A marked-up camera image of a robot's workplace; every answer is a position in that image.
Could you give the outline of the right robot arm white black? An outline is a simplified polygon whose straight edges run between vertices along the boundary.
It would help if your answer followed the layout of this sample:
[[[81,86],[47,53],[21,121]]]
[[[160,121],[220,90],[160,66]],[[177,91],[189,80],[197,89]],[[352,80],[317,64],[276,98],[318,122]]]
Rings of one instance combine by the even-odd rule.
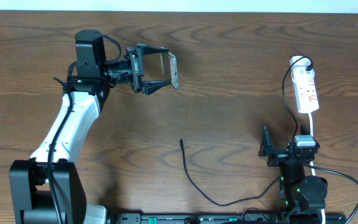
[[[280,169],[280,193],[286,209],[280,212],[282,223],[326,223],[325,198],[328,182],[317,175],[306,175],[305,166],[314,160],[320,145],[301,126],[301,134],[295,136],[284,149],[273,146],[267,127],[262,130],[262,142],[258,156],[267,158],[269,167]]]

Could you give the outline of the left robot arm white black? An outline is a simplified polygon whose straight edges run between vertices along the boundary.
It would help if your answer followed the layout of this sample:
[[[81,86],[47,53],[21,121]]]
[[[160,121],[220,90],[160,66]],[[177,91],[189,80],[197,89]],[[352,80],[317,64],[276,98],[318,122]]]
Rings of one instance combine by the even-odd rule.
[[[89,204],[76,164],[90,127],[109,92],[128,83],[151,95],[162,87],[178,88],[177,58],[165,47],[138,43],[106,57],[106,34],[75,34],[77,59],[62,81],[62,105],[46,138],[29,159],[16,160],[9,182],[16,223],[115,223],[103,205]]]

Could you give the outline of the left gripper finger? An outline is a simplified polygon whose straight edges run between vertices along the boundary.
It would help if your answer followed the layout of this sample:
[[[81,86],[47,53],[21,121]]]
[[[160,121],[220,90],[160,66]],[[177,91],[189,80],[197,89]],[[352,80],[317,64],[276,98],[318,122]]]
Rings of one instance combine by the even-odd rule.
[[[168,80],[151,80],[142,82],[142,93],[145,95],[151,95],[162,87],[169,85]]]
[[[169,49],[165,48],[165,47],[155,47],[155,46],[151,46],[151,45],[137,43],[136,44],[136,52],[137,52],[137,55],[140,57],[140,56],[144,56],[144,55],[166,53],[166,52],[169,52]]]

